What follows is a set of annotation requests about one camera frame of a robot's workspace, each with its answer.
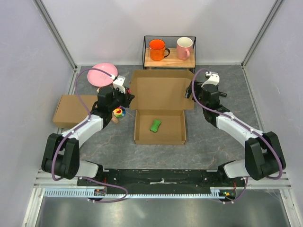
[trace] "wooden shelf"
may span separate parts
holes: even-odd
[[[154,61],[150,58],[150,49],[146,48],[144,67],[145,68],[195,68],[195,54],[194,50],[191,51],[190,57],[186,60],[177,58],[177,49],[170,48],[170,55],[161,61]]]

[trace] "white wall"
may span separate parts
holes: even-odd
[[[18,227],[72,69],[33,1],[1,1],[0,31],[0,222]]]
[[[197,63],[240,63],[274,0],[43,0],[77,64],[142,64],[144,35],[197,36]]]
[[[279,136],[303,212],[303,1],[284,1],[246,71],[264,127]]]

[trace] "mug handle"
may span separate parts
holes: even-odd
[[[189,58],[189,57],[190,57],[190,52],[189,52],[189,50],[188,50],[188,49],[186,49],[185,51],[186,51],[186,57],[184,58],[184,60],[186,60],[187,58]]]
[[[168,51],[168,54],[164,56],[164,57],[166,58],[167,56],[169,56],[169,54],[170,54],[170,50],[169,50],[169,48],[165,48],[165,50],[164,50],[164,51]]]

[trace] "tabletop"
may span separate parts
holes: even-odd
[[[219,89],[227,93],[221,103],[239,119],[258,128],[248,87],[240,65],[197,65],[217,72]],[[117,66],[118,75],[126,77],[126,86],[134,70],[142,66]],[[197,78],[205,81],[204,74]],[[87,80],[87,72],[78,80],[81,95],[97,95],[97,87]],[[215,128],[203,116],[202,108],[195,104],[186,110],[187,141],[185,145],[137,145],[134,143],[135,111],[126,108],[119,123],[112,122],[89,138],[80,149],[81,160],[103,165],[104,168],[158,168],[158,169],[217,169],[225,162],[244,158],[244,148],[226,132]]]

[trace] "green sponge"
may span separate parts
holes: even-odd
[[[152,124],[151,128],[150,128],[151,131],[157,132],[157,131],[158,131],[158,128],[159,128],[159,125],[161,125],[161,121],[155,119],[155,120],[153,121],[153,124]]]

